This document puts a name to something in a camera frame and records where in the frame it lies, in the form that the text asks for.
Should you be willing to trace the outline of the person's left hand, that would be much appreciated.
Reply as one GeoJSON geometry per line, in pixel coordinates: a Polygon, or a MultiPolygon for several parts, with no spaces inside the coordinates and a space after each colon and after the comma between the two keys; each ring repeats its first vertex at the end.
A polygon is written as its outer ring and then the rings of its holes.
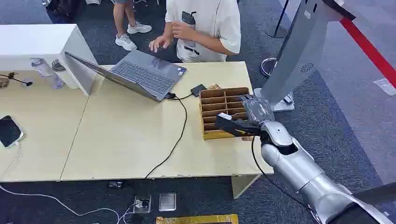
{"type": "Polygon", "coordinates": [[[175,38],[194,41],[195,30],[184,22],[173,21],[171,30],[175,38]]]}

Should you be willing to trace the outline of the person's right hand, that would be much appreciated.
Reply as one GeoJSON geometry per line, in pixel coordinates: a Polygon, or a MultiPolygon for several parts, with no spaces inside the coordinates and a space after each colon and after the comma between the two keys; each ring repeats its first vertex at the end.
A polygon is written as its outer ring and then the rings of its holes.
{"type": "Polygon", "coordinates": [[[166,49],[173,42],[173,35],[161,35],[150,42],[149,49],[152,52],[158,52],[160,48],[166,49]]]}

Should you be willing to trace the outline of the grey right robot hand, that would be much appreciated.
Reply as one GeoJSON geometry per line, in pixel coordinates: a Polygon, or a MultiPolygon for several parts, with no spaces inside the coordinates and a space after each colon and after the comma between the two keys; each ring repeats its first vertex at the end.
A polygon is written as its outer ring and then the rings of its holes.
{"type": "Polygon", "coordinates": [[[274,121],[275,116],[267,98],[245,94],[240,96],[251,124],[261,126],[264,121],[274,121]]]}

